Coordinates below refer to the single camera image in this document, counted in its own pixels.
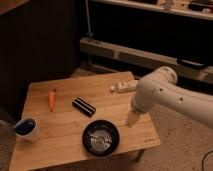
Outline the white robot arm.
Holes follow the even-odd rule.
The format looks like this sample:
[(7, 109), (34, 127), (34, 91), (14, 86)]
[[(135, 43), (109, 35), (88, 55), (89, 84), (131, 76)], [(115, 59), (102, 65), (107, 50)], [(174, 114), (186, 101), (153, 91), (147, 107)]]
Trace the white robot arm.
[(178, 87), (177, 81), (176, 72), (167, 66), (143, 76), (131, 99), (131, 109), (144, 114), (160, 104), (213, 129), (213, 95)]

